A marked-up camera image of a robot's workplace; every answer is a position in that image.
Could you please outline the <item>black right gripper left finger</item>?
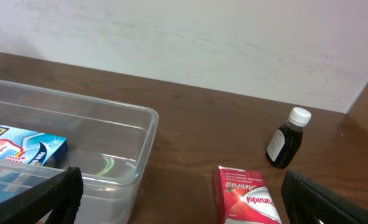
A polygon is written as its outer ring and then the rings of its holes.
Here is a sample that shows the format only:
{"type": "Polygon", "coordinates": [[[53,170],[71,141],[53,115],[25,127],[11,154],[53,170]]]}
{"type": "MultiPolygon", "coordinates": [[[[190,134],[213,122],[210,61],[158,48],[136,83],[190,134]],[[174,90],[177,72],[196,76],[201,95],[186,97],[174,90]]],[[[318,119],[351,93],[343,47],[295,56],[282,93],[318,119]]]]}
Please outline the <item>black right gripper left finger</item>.
{"type": "Polygon", "coordinates": [[[82,195],[81,170],[69,167],[0,203],[0,224],[37,223],[45,215],[46,224],[73,224],[82,195]]]}

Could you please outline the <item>clear plastic container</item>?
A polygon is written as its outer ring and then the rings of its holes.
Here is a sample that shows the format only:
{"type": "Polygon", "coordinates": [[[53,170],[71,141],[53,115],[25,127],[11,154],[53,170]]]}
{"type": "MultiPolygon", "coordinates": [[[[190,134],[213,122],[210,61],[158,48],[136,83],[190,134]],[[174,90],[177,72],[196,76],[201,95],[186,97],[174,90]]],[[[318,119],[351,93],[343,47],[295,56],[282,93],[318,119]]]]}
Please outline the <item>clear plastic container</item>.
{"type": "Polygon", "coordinates": [[[158,114],[142,106],[0,80],[0,125],[67,138],[54,167],[0,160],[0,169],[51,178],[83,177],[77,223],[127,223],[151,152],[158,114]]]}

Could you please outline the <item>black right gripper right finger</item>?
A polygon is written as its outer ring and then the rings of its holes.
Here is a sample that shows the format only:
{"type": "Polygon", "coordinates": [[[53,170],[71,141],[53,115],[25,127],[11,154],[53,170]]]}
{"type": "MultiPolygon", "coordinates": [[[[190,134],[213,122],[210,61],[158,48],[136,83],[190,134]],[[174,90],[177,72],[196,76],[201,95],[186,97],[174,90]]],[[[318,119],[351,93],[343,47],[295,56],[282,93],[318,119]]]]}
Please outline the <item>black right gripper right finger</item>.
{"type": "Polygon", "coordinates": [[[288,170],[281,196],[291,224],[368,224],[368,211],[288,170]]]}

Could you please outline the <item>blue fever patch box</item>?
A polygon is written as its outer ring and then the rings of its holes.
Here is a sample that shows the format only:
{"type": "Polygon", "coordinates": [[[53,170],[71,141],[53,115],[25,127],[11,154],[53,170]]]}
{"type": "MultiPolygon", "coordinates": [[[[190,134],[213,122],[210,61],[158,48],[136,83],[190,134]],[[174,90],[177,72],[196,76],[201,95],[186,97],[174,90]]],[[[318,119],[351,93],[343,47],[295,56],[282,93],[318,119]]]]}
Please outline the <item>blue fever patch box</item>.
{"type": "MultiPolygon", "coordinates": [[[[0,125],[0,160],[56,168],[67,152],[65,137],[0,125]]],[[[0,203],[44,180],[44,177],[0,169],[0,203]]]]}

